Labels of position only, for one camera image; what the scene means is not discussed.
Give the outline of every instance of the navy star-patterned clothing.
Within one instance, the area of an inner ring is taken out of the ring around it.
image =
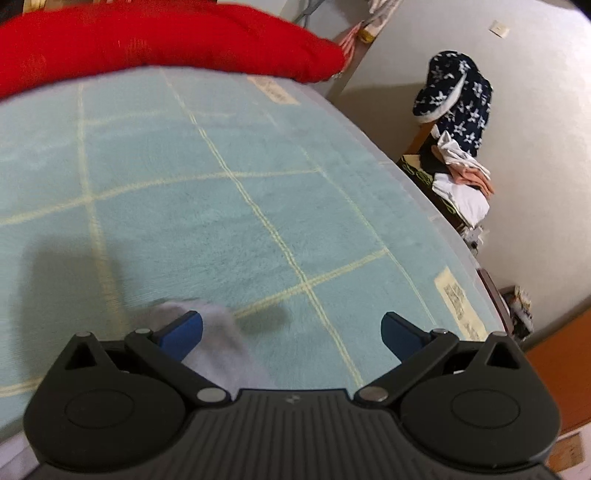
[[[437,128],[440,133],[447,130],[464,152],[476,157],[491,111],[492,87],[468,55],[446,50],[430,60],[427,83],[417,95],[413,115],[422,116],[437,109],[464,74],[460,98],[437,120]]]

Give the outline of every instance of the circular cover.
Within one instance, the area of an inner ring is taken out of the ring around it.
[[[164,449],[185,416],[179,394],[150,377],[82,368],[47,387],[25,412],[27,437],[40,460],[68,470],[132,465]]]
[[[540,460],[556,438],[558,415],[541,384],[524,378],[520,370],[489,367],[427,380],[404,397],[402,423],[455,464],[506,468]]]

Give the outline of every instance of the orange door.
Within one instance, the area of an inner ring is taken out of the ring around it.
[[[526,353],[562,417],[562,433],[591,421],[591,310]]]

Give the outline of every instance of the printed label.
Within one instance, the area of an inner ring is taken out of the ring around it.
[[[253,77],[248,76],[252,83],[256,85],[260,91],[267,95],[275,103],[280,105],[299,105],[300,103],[287,93],[274,79],[271,77]]]
[[[437,287],[447,308],[456,319],[458,327],[466,340],[486,340],[486,328],[480,317],[470,305],[466,292],[453,276],[449,267],[441,272],[435,279]]]

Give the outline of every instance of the light switch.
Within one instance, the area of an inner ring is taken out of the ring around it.
[[[501,38],[505,38],[509,34],[509,27],[503,25],[501,22],[495,20],[489,28],[491,32]]]

